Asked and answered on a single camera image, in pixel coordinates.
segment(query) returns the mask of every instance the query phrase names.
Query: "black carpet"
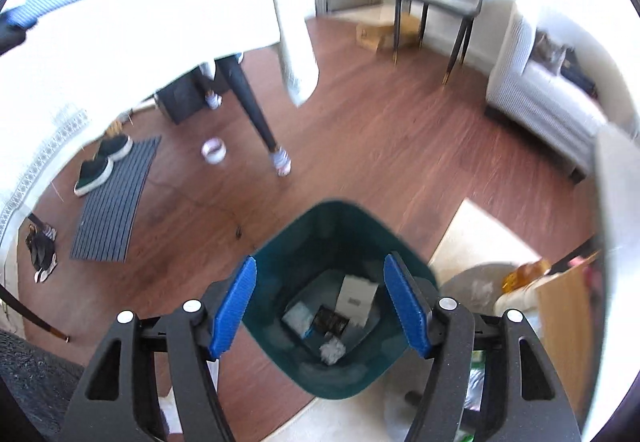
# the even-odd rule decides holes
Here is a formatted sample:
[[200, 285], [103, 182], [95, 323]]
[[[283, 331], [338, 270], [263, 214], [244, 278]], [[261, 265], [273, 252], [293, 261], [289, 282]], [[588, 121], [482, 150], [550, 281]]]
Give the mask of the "black carpet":
[[71, 258], [124, 262], [133, 218], [160, 137], [134, 143], [113, 166], [111, 177], [85, 197]]

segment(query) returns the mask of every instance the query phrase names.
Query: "table leg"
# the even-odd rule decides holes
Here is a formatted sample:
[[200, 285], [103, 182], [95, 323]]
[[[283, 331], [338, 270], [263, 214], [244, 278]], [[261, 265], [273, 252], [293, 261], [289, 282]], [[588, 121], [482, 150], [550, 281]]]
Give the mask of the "table leg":
[[233, 90], [244, 112], [260, 134], [262, 141], [271, 154], [271, 160], [278, 175], [287, 175], [290, 170], [289, 156], [281, 146], [278, 146], [275, 137], [273, 137], [273, 133], [267, 124], [267, 119], [255, 99], [254, 91], [251, 89], [251, 85], [249, 85], [238, 60], [236, 60], [235, 56], [219, 58], [216, 60], [216, 68], [220, 69], [220, 74], [228, 83], [229, 88]]
[[36, 316], [31, 310], [29, 310], [25, 305], [23, 305], [20, 301], [18, 301], [13, 294], [11, 294], [7, 289], [5, 289], [2, 285], [0, 285], [0, 299], [4, 301], [9, 307], [14, 309], [18, 314], [20, 314], [25, 319], [31, 321], [35, 326], [46, 330], [50, 334], [53, 334], [55, 337], [62, 339], [66, 343], [69, 342], [69, 336], [64, 332], [61, 332], [55, 327], [52, 327], [49, 323], [41, 319], [39, 316]]
[[458, 31], [458, 37], [456, 38], [456, 43], [453, 45], [453, 50], [451, 51], [451, 57], [449, 58], [449, 64], [447, 65], [447, 72], [442, 79], [443, 85], [446, 85], [447, 81], [449, 81], [449, 74], [451, 74], [453, 66], [456, 64], [458, 54], [460, 53], [460, 46], [462, 45], [462, 39], [465, 37], [466, 28], [467, 22], [466, 20], [462, 20], [462, 23], [460, 23], [460, 30]]
[[424, 39], [424, 31], [427, 28], [427, 11], [429, 10], [428, 4], [422, 6], [422, 18], [420, 19], [420, 30], [418, 31], [418, 47], [422, 48], [422, 40]]
[[469, 40], [471, 40], [471, 29], [474, 26], [473, 20], [468, 21], [465, 32], [465, 43], [462, 45], [462, 56], [460, 56], [460, 64], [465, 63], [466, 49], [469, 47]]
[[400, 46], [400, 18], [402, 15], [402, 0], [396, 0], [396, 18], [394, 19], [394, 65], [398, 62], [398, 47]]

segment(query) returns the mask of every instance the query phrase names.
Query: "triangular cutout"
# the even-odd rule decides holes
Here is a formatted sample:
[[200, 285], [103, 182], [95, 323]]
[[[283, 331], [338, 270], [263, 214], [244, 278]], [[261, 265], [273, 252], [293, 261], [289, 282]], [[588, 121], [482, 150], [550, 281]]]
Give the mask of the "triangular cutout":
[[102, 361], [92, 375], [87, 387], [89, 400], [116, 400], [120, 395], [120, 349], [122, 343], [116, 340], [104, 353]]
[[522, 372], [522, 398], [524, 400], [551, 400], [554, 392], [546, 380], [538, 358], [526, 339], [520, 340], [520, 371]]

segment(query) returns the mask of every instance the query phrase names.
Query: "dark gray fabric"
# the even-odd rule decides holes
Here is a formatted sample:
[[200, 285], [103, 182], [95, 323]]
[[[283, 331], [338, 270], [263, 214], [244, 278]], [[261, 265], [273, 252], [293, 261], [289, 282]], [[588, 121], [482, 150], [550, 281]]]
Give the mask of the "dark gray fabric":
[[134, 143], [127, 157], [115, 163], [111, 177], [84, 202], [71, 258], [123, 262], [133, 217], [160, 137]]
[[566, 45], [556, 44], [545, 31], [536, 29], [536, 41], [531, 51], [531, 59], [540, 63], [554, 76], [558, 76], [566, 57], [566, 49]]
[[66, 408], [83, 371], [78, 364], [0, 330], [0, 378], [47, 441], [58, 440]]

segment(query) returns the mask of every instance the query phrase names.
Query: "white rug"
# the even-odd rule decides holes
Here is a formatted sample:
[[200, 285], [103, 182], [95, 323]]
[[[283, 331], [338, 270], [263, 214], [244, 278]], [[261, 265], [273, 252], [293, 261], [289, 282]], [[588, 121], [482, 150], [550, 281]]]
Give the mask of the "white rug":
[[[438, 284], [479, 263], [530, 262], [540, 257], [498, 220], [469, 199], [463, 200], [433, 253], [429, 265]], [[412, 421], [413, 410], [404, 403], [404, 388], [389, 377], [402, 375], [405, 367], [420, 366], [412, 352], [369, 388], [344, 400], [313, 399], [264, 442], [401, 442]], [[425, 380], [428, 367], [419, 379]]]

